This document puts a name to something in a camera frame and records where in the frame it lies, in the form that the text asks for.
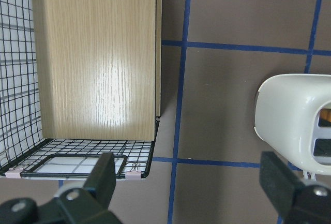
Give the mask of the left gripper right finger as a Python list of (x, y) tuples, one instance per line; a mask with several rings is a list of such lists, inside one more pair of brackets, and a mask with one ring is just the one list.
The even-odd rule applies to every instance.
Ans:
[(274, 152), (262, 152), (259, 183), (283, 223), (330, 223), (330, 186), (299, 178)]

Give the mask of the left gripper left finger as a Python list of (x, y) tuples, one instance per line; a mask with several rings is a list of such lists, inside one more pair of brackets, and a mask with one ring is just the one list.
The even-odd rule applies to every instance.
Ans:
[(1, 223), (122, 223), (109, 210), (116, 187), (115, 158), (101, 154), (82, 186), (62, 187), (38, 206), (31, 198), (1, 204)]

